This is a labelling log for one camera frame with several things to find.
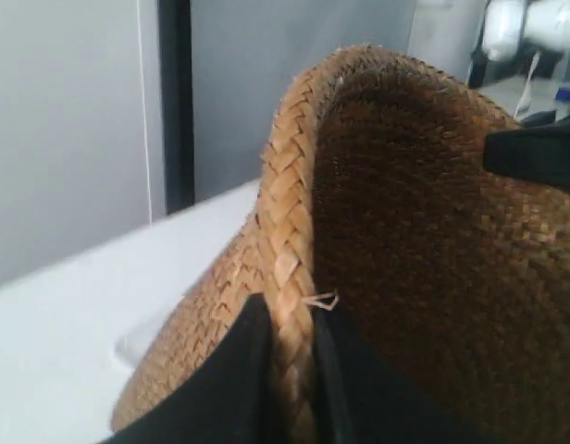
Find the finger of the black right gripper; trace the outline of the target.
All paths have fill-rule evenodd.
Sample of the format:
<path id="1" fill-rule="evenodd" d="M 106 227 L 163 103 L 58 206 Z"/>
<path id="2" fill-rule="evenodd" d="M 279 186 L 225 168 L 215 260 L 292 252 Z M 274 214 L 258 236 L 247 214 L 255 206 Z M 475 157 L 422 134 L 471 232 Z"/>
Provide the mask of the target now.
<path id="1" fill-rule="evenodd" d="M 547 125 L 486 137 L 482 165 L 488 172 L 552 186 L 570 194 L 570 115 Z"/>

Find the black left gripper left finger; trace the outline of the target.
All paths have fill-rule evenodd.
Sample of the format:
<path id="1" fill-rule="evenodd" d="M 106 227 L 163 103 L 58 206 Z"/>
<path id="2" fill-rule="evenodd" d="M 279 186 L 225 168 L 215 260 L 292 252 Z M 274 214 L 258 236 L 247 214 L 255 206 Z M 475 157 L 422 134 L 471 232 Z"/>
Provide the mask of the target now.
<path id="1" fill-rule="evenodd" d="M 282 443 L 269 390 L 271 323 L 251 295 L 217 348 L 179 388 L 108 444 Z"/>

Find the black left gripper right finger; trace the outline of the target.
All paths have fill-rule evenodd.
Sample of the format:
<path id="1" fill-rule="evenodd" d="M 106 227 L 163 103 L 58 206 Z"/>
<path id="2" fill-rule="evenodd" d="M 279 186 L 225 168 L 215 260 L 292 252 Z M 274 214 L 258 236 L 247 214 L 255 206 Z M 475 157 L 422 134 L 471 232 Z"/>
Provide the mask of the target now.
<path id="1" fill-rule="evenodd" d="M 344 312 L 314 311 L 321 443 L 496 443 L 445 413 L 362 339 Z"/>

